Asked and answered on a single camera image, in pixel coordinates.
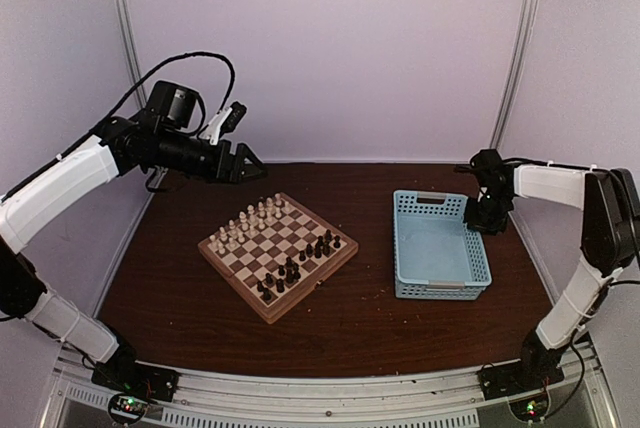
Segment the light blue plastic basket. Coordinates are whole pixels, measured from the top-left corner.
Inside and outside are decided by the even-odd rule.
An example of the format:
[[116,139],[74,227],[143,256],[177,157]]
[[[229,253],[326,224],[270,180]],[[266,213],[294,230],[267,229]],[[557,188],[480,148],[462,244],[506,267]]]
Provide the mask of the light blue plastic basket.
[[467,200],[452,193],[393,193],[398,299],[474,301],[492,284],[482,236],[464,222]]

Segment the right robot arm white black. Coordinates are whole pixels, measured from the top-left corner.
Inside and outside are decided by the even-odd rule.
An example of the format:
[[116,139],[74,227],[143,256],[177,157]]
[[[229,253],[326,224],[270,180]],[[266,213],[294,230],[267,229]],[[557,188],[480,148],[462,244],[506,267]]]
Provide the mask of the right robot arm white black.
[[519,388],[535,388],[599,310],[622,271],[639,258],[639,194],[625,168],[576,166],[527,158],[504,158],[483,149],[457,171],[472,175],[479,192],[468,201],[464,221],[486,235],[506,229],[513,210],[531,201],[549,220],[527,209],[519,224],[530,228],[530,245],[564,248],[544,255],[560,270],[565,286],[551,310],[526,336],[512,378]]

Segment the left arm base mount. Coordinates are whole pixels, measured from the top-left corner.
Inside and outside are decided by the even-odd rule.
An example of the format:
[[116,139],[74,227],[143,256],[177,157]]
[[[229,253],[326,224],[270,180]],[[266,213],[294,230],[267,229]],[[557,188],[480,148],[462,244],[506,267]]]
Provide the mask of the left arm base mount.
[[124,366],[98,363],[91,382],[114,391],[151,401],[171,402],[177,389],[177,371],[138,362]]

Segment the wooden chess board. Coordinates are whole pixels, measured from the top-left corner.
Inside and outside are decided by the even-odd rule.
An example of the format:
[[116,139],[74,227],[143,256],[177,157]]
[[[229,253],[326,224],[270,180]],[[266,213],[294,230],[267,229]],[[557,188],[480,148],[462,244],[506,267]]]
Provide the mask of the wooden chess board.
[[[288,226],[292,233],[277,246],[264,252],[257,248],[248,253],[240,248],[230,254],[218,255],[205,246],[205,240],[198,244],[201,255],[215,270],[228,282],[234,291],[268,324],[273,324],[306,298],[312,291],[323,284],[339,268],[350,261],[358,252],[359,244],[339,228],[331,225],[325,219],[305,207],[289,195],[282,193],[284,198],[291,202],[294,211],[291,217],[294,219]],[[318,236],[323,236],[329,229],[333,238],[329,242],[331,253],[326,256],[323,253],[321,259],[316,259],[314,254],[306,258],[304,262],[298,259],[299,252],[305,250],[308,244],[314,247]],[[291,257],[294,266],[299,268],[301,279],[293,284],[285,282],[285,290],[278,293],[276,281],[286,277],[278,275],[279,265],[285,265],[286,258]],[[273,285],[266,282],[266,274],[271,273],[275,279]],[[265,289],[272,293],[270,301],[263,299],[263,293],[257,291],[257,282],[261,281]]]

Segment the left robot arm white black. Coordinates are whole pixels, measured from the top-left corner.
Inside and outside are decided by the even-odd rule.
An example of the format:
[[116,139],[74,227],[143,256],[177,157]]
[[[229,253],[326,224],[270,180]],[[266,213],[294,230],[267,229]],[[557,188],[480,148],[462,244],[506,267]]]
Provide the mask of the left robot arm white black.
[[1,197],[1,318],[24,320],[79,351],[95,374],[123,392],[144,381],[131,345],[42,280],[26,253],[34,240],[62,234],[85,196],[125,176],[168,169],[208,183],[240,183],[266,169],[244,143],[225,140],[247,112],[224,103],[203,126],[189,128],[201,95],[168,81],[155,83],[146,105],[130,117],[110,114],[86,139]]

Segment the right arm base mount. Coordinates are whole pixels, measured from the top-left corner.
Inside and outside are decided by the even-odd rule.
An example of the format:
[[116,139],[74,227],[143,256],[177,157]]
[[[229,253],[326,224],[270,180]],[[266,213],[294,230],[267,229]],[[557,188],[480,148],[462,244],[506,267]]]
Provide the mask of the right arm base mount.
[[502,365],[485,365],[478,372],[480,388],[485,400],[512,397],[564,380],[560,368],[553,368],[542,375],[526,374],[520,361]]

